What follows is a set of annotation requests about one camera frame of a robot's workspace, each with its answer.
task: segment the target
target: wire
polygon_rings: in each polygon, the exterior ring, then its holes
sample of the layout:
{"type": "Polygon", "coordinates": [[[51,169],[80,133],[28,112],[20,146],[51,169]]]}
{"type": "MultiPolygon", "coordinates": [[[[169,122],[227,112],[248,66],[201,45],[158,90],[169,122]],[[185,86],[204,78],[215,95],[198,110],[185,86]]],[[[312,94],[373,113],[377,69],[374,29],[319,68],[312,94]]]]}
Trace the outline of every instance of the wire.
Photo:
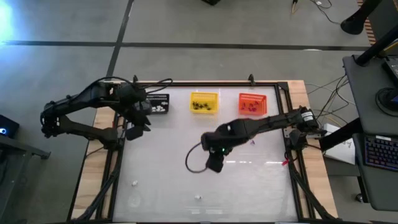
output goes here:
{"type": "Polygon", "coordinates": [[[329,117],[329,116],[326,116],[325,115],[325,118],[326,119],[329,119],[330,121],[332,121],[332,122],[334,122],[334,123],[336,123],[339,127],[343,127],[339,122],[337,122],[335,119],[333,119],[333,118],[331,118],[331,117],[329,117]]]}
{"type": "MultiPolygon", "coordinates": [[[[314,83],[305,83],[305,84],[306,84],[306,85],[312,85],[312,86],[319,87],[319,88],[317,88],[316,90],[319,90],[320,88],[322,88],[322,89],[328,90],[328,91],[330,91],[330,92],[333,92],[332,89],[329,89],[329,88],[327,88],[327,87],[320,86],[320,85],[317,85],[317,84],[314,84],[314,83]]],[[[344,98],[344,97],[342,97],[342,96],[341,96],[340,98],[341,98],[342,100],[347,101],[348,103],[350,103],[350,104],[356,106],[354,102],[352,102],[352,101],[350,101],[350,100],[347,100],[346,98],[344,98]]]]}
{"type": "Polygon", "coordinates": [[[192,172],[192,173],[194,173],[194,174],[199,174],[199,173],[204,172],[204,171],[207,170],[207,167],[205,167],[205,168],[202,169],[202,170],[191,170],[191,168],[189,168],[189,166],[188,166],[188,156],[189,156],[189,154],[191,154],[191,152],[192,152],[196,147],[198,147],[199,145],[200,145],[200,142],[199,142],[198,144],[194,145],[194,146],[188,151],[187,156],[185,157],[185,167],[189,170],[189,172],[192,172]]]}
{"type": "Polygon", "coordinates": [[[166,81],[170,81],[166,86],[163,86],[162,88],[159,88],[159,89],[157,89],[157,90],[149,91],[149,92],[147,92],[147,94],[155,93],[155,92],[160,91],[160,90],[164,90],[164,89],[166,89],[167,87],[169,87],[171,84],[173,84],[173,80],[172,80],[171,78],[165,78],[165,79],[163,79],[163,80],[161,80],[161,81],[159,81],[159,82],[157,82],[157,83],[153,83],[153,84],[144,86],[143,89],[146,89],[146,88],[148,88],[148,87],[152,87],[152,86],[161,84],[161,83],[166,82],[166,81]]]}
{"type": "Polygon", "coordinates": [[[92,152],[90,152],[89,154],[87,154],[85,158],[87,158],[87,157],[88,157],[89,155],[91,155],[91,154],[94,154],[94,153],[98,152],[99,150],[101,150],[101,149],[103,149],[103,148],[104,148],[104,146],[101,147],[101,148],[99,148],[99,149],[95,149],[94,151],[92,151],[92,152]]]}
{"type": "Polygon", "coordinates": [[[341,117],[338,116],[338,115],[335,115],[335,114],[332,113],[332,112],[328,112],[327,114],[321,114],[320,116],[326,116],[326,115],[329,115],[329,114],[331,114],[331,115],[337,117],[338,119],[340,119],[340,120],[344,121],[346,124],[348,124],[348,122],[347,122],[346,120],[344,120],[343,118],[341,118],[341,117]]]}
{"type": "Polygon", "coordinates": [[[326,14],[326,12],[325,12],[324,10],[322,10],[322,9],[329,9],[329,8],[332,7],[332,4],[331,4],[330,0],[328,0],[328,2],[329,2],[329,4],[330,4],[330,6],[328,6],[328,7],[318,5],[314,0],[310,0],[310,1],[311,1],[312,3],[314,3],[314,4],[317,6],[317,8],[319,9],[319,11],[321,11],[322,14],[326,16],[326,18],[329,20],[329,22],[331,22],[332,24],[340,25],[339,22],[335,22],[335,21],[331,20],[331,19],[329,18],[328,14],[326,14]]]}
{"type": "Polygon", "coordinates": [[[333,102],[334,102],[335,99],[336,99],[336,95],[338,95],[342,100],[344,100],[344,101],[346,102],[346,104],[345,104],[344,106],[342,106],[341,108],[338,108],[338,109],[336,109],[336,110],[334,110],[334,111],[332,111],[332,112],[336,112],[336,111],[338,111],[338,110],[341,110],[341,109],[343,109],[343,108],[345,108],[345,107],[347,107],[347,106],[349,105],[349,103],[348,103],[345,99],[343,99],[343,98],[340,96],[340,94],[338,93],[338,90],[339,90],[341,87],[343,87],[343,86],[345,86],[345,85],[348,84],[348,78],[346,78],[346,80],[343,81],[343,84],[342,84],[340,87],[338,87],[338,84],[340,83],[340,81],[339,81],[339,82],[337,83],[337,85],[336,85],[336,88],[335,88],[335,95],[333,96],[333,99],[332,99],[331,103],[329,104],[328,109],[326,109],[326,111],[329,111],[329,109],[331,108],[333,102]]]}
{"type": "MultiPolygon", "coordinates": [[[[342,81],[342,79],[343,79],[344,77],[345,77],[345,75],[343,75],[343,76],[340,78],[340,80],[338,81],[338,83],[337,83],[337,85],[336,85],[336,89],[338,88],[338,85],[340,84],[340,82],[342,81]]],[[[320,114],[317,116],[317,119],[318,119],[318,118],[320,117],[320,115],[323,113],[323,110],[325,110],[325,108],[328,106],[330,100],[334,97],[335,91],[333,91],[333,92],[331,93],[331,95],[329,96],[328,101],[325,103],[325,105],[324,105],[323,108],[321,109],[321,112],[320,112],[320,114]]]]}
{"type": "Polygon", "coordinates": [[[343,77],[344,77],[344,75],[343,75],[342,77],[338,77],[337,79],[335,79],[335,80],[333,80],[333,81],[331,81],[331,82],[329,82],[329,83],[326,83],[326,84],[324,84],[324,85],[322,85],[322,86],[320,86],[320,87],[318,87],[318,88],[312,90],[311,92],[309,92],[309,93],[307,93],[307,94],[309,95],[309,94],[311,94],[311,93],[313,93],[313,92],[319,90],[320,88],[323,88],[323,87],[325,87],[325,86],[327,86],[327,85],[329,85],[329,84],[334,83],[335,81],[337,81],[337,80],[339,80],[340,78],[343,78],[343,77]]]}
{"type": "Polygon", "coordinates": [[[311,145],[311,144],[305,144],[306,146],[310,146],[310,147],[314,147],[315,149],[319,149],[319,150],[322,150],[319,146],[314,146],[314,145],[311,145]]]}
{"type": "Polygon", "coordinates": [[[386,47],[386,48],[384,49],[384,51],[388,51],[388,50],[394,48],[396,45],[398,45],[398,41],[395,42],[395,43],[393,43],[393,44],[391,44],[390,46],[386,47]]]}
{"type": "Polygon", "coordinates": [[[287,152],[285,152],[284,156],[285,156],[286,161],[289,161],[289,162],[294,162],[299,158],[298,156],[296,156],[296,158],[294,158],[292,161],[290,161],[289,157],[287,156],[287,152]]]}

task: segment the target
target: gray floor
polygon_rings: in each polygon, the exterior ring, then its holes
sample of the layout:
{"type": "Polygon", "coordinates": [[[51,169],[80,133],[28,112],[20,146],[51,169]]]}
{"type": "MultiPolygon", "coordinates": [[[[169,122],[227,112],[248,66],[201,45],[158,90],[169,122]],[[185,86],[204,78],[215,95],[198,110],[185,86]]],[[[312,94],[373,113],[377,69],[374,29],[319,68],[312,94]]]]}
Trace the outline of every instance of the gray floor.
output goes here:
{"type": "MultiPolygon", "coordinates": [[[[357,9],[355,0],[331,1],[333,7],[327,12],[335,21],[342,21],[357,9]]],[[[210,7],[200,0],[135,0],[124,41],[368,45],[365,34],[345,34],[311,2],[301,1],[292,17],[290,4],[290,0],[222,0],[216,7],[210,7]]],[[[4,28],[0,29],[0,40],[114,42],[126,5],[127,0],[0,2],[1,12],[5,12],[0,17],[0,28],[4,28]]],[[[40,132],[39,114],[46,102],[78,93],[96,78],[105,76],[112,52],[112,47],[0,45],[0,114],[21,124],[18,140],[52,152],[47,161],[32,160],[26,186],[16,205],[16,218],[28,218],[29,223],[66,219],[87,140],[69,135],[45,139],[40,132]]],[[[137,75],[140,80],[243,80],[252,73],[258,80],[298,79],[322,85],[344,75],[341,59],[351,54],[360,52],[126,47],[120,51],[114,75],[137,75]]],[[[307,85],[307,90],[314,88],[307,85]]],[[[340,93],[353,100],[348,86],[340,93]]],[[[312,108],[320,109],[329,94],[328,90],[312,93],[312,108]]],[[[330,109],[342,105],[341,100],[336,100],[330,109]]],[[[347,121],[357,117],[352,105],[337,115],[347,121]]],[[[95,110],[84,110],[71,117],[92,124],[94,116],[95,110]]],[[[358,193],[358,184],[348,180],[330,179],[341,218],[398,219],[398,213],[385,216],[386,213],[374,211],[369,205],[353,202],[351,195],[358,193]]]]}

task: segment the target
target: wooden table frame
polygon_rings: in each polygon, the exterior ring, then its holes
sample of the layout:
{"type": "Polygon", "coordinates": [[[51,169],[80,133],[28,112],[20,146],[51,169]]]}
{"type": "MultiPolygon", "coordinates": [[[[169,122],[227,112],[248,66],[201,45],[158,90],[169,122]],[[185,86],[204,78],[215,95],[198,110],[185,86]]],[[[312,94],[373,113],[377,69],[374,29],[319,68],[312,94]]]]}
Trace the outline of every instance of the wooden table frame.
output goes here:
{"type": "MultiPolygon", "coordinates": [[[[249,81],[180,81],[174,82],[174,86],[220,86],[220,82],[223,82],[225,86],[249,86],[251,83],[249,81]]],[[[299,106],[309,107],[308,96],[305,89],[304,82],[301,80],[297,81],[257,81],[257,84],[261,83],[269,83],[270,86],[278,86],[279,88],[279,96],[282,96],[277,100],[282,102],[280,111],[283,113],[288,112],[292,108],[298,108],[299,106]]],[[[97,109],[94,127],[96,128],[107,128],[115,126],[114,124],[118,124],[118,126],[123,125],[122,119],[117,119],[115,113],[110,108],[99,108],[97,109]]],[[[318,141],[312,140],[309,142],[312,145],[318,146],[318,141]]],[[[90,153],[101,147],[101,144],[98,141],[90,141],[86,150],[86,153],[90,153]]],[[[106,176],[109,176],[111,170],[113,170],[116,158],[118,156],[118,152],[110,152],[110,151],[98,151],[95,154],[92,154],[89,158],[85,159],[82,165],[81,175],[78,181],[78,186],[76,187],[75,195],[72,201],[70,213],[68,216],[68,220],[71,218],[79,217],[85,209],[90,205],[92,200],[95,198],[96,194],[100,191],[101,185],[106,180],[106,176]]],[[[326,173],[325,163],[323,161],[322,153],[319,149],[315,149],[313,147],[306,148],[302,157],[298,157],[299,160],[301,158],[301,162],[295,162],[297,170],[304,173],[307,176],[305,178],[308,181],[308,184],[311,188],[311,191],[319,200],[319,202],[326,208],[328,213],[337,217],[337,211],[335,207],[335,203],[333,200],[333,195],[331,193],[331,188],[328,180],[328,176],[326,173]]],[[[103,219],[103,223],[111,222],[111,217],[113,216],[113,205],[114,202],[111,202],[111,194],[116,193],[115,189],[109,189],[103,203],[102,211],[108,211],[108,218],[103,219]]],[[[300,208],[302,212],[302,217],[304,218],[319,218],[319,214],[313,213],[312,209],[307,209],[307,199],[302,190],[298,187],[298,195],[300,208]]],[[[104,218],[101,217],[100,214],[95,214],[92,216],[92,219],[96,220],[104,218]]]]}

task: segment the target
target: keyboard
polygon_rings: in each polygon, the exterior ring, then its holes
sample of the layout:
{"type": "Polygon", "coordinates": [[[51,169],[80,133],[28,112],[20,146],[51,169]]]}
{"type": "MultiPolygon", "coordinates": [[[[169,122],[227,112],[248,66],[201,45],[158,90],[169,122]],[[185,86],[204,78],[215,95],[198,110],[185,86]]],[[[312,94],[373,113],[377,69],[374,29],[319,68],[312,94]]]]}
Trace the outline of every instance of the keyboard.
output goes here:
{"type": "Polygon", "coordinates": [[[398,171],[398,141],[365,136],[365,164],[398,171]]]}

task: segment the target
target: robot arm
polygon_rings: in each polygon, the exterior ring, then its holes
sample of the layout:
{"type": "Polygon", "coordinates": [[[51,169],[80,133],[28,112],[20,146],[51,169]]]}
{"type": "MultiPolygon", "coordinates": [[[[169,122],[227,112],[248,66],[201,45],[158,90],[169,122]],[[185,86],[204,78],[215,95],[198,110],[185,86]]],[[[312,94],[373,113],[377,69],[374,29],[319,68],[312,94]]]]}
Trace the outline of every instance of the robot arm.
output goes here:
{"type": "Polygon", "coordinates": [[[150,131],[146,126],[150,125],[146,115],[150,113],[151,107],[146,96],[145,89],[138,84],[94,82],[77,95],[68,95],[60,101],[47,103],[40,114],[42,132],[47,138],[63,133],[76,134],[98,139],[105,148],[113,147],[118,142],[115,128],[94,128],[70,121],[66,115],[83,108],[108,106],[133,124],[126,131],[127,140],[133,140],[142,136],[143,131],[150,131]]]}
{"type": "Polygon", "coordinates": [[[220,125],[215,132],[202,134],[202,148],[210,153],[206,167],[221,172],[224,156],[227,156],[233,147],[248,142],[259,133],[289,126],[296,128],[290,134],[290,144],[294,148],[303,147],[307,134],[321,132],[312,111],[305,107],[259,120],[236,119],[220,125]]]}

